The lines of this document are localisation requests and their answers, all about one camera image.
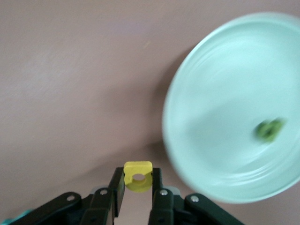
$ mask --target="light blue bowl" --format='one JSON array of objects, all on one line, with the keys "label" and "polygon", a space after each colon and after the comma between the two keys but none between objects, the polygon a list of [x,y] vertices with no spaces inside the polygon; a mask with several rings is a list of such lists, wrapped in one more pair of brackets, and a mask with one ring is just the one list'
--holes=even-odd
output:
[{"label": "light blue bowl", "polygon": [[[274,142],[254,134],[285,124]],[[178,69],[165,101],[163,135],[178,175],[227,203],[274,196],[300,180],[300,20],[247,15],[217,28]]]}]

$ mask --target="green toy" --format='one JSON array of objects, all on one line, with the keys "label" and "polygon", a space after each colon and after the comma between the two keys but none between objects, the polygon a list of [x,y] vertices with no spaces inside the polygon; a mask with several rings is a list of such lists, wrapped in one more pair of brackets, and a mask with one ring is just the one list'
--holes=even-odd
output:
[{"label": "green toy", "polygon": [[264,142],[273,142],[284,124],[285,121],[283,119],[265,120],[256,127],[256,136]]}]

